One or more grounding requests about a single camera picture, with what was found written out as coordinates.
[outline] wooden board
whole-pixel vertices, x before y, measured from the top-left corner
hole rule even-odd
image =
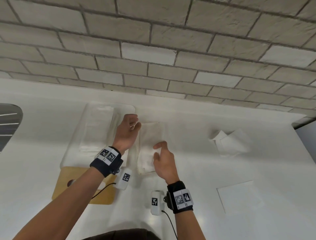
[[[52,200],[59,196],[63,191],[67,189],[67,183],[70,180],[78,179],[88,168],[85,167],[62,167],[60,170],[60,174],[55,186],[55,190],[52,196]],[[114,182],[116,176],[110,174],[107,176],[103,182],[105,185]],[[103,204],[110,205],[114,201],[116,188],[113,185],[108,186],[104,189],[97,197],[90,201],[91,204]]]

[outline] forearm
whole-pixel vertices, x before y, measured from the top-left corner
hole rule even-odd
[[[179,240],[205,240],[193,211],[177,213],[175,219]]]
[[[66,239],[103,179],[97,169],[89,168],[32,218],[13,240]]]

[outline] wristband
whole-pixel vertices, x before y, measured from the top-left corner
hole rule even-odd
[[[170,184],[167,188],[168,192],[164,201],[174,214],[193,210],[191,194],[182,181]]]
[[[90,167],[96,168],[106,178],[110,174],[117,174],[123,160],[122,155],[114,147],[106,147],[102,149],[97,157],[92,161]]]

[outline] hand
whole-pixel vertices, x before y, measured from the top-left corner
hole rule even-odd
[[[169,151],[167,142],[157,143],[154,149],[158,148],[161,148],[160,156],[158,153],[154,153],[154,167],[157,175],[163,178],[168,185],[180,181],[174,154]]]
[[[123,121],[116,129],[113,147],[115,147],[121,155],[131,148],[136,140],[138,131],[142,124],[137,123],[138,118],[136,114],[125,114]]]

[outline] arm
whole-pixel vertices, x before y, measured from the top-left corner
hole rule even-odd
[[[123,155],[135,142],[141,124],[126,114],[116,130],[113,147]],[[104,176],[89,168],[70,187],[32,218],[13,240],[64,240],[89,204]]]
[[[172,184],[180,181],[174,155],[168,150],[167,142],[159,142],[154,149],[161,148],[160,156],[154,154],[154,166],[159,177],[166,183]],[[185,211],[175,214],[177,235],[179,240],[205,240],[203,232],[193,211]]]

